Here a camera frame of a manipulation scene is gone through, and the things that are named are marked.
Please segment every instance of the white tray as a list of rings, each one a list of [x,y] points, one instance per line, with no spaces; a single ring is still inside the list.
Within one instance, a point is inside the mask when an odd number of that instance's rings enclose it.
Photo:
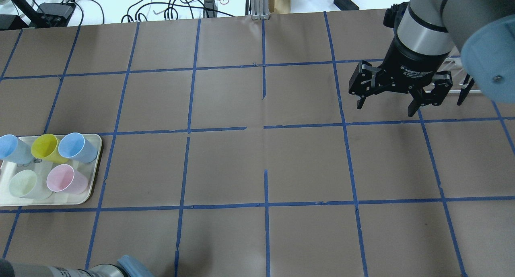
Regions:
[[[75,160],[68,160],[66,164],[71,165],[73,168],[84,174],[88,179],[88,187],[81,194],[69,194],[66,192],[54,192],[49,198],[44,200],[31,200],[29,198],[16,198],[9,193],[9,182],[11,178],[22,170],[33,170],[41,178],[46,181],[46,177],[50,170],[57,166],[56,163],[50,161],[41,161],[36,159],[30,165],[24,167],[4,161],[2,163],[2,170],[0,171],[0,206],[20,206],[20,205],[74,205],[85,202],[91,194],[93,182],[95,178],[100,152],[102,148],[102,138],[97,134],[83,134],[85,139],[88,139],[92,145],[98,150],[97,158],[90,163],[80,163]],[[56,135],[58,139],[62,139],[65,135]],[[20,137],[20,140],[32,146],[38,136]]]

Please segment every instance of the blue cup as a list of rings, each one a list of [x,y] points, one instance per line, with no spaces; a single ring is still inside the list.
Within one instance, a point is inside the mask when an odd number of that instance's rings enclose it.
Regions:
[[[61,139],[59,154],[65,158],[90,163],[95,160],[98,150],[80,133],[70,133]]]
[[[34,157],[31,154],[31,147],[18,139],[18,137],[7,134],[0,137],[0,159],[27,165]]]

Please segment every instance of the plastic cup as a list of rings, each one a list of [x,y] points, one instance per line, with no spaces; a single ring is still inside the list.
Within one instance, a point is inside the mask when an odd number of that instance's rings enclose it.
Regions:
[[[32,170],[24,170],[15,174],[9,183],[9,192],[16,198],[33,200],[44,200],[52,194],[44,180]]]
[[[71,165],[62,164],[54,167],[46,177],[46,186],[55,192],[80,194],[88,187],[88,178]]]
[[[31,163],[34,157],[27,143],[14,135],[7,134],[0,137],[0,159],[26,165]]]
[[[57,164],[66,163],[68,159],[59,154],[58,146],[59,139],[55,135],[43,134],[34,141],[31,152],[35,158],[52,161]]]
[[[70,133],[59,143],[59,154],[63,157],[90,163],[95,160],[98,150],[80,133]]]

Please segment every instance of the pink cup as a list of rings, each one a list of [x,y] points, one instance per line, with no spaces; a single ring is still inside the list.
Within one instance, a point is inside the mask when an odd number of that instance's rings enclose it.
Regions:
[[[80,194],[88,187],[88,178],[67,164],[54,167],[46,177],[46,186],[55,192]]]

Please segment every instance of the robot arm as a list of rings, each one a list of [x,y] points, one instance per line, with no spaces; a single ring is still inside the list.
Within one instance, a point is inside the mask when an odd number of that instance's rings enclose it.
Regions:
[[[515,102],[515,0],[410,0],[388,9],[383,23],[394,30],[383,63],[375,68],[361,61],[349,82],[359,109],[384,91],[411,94],[409,116],[420,106],[440,105],[452,78],[437,70],[454,46],[485,95]]]

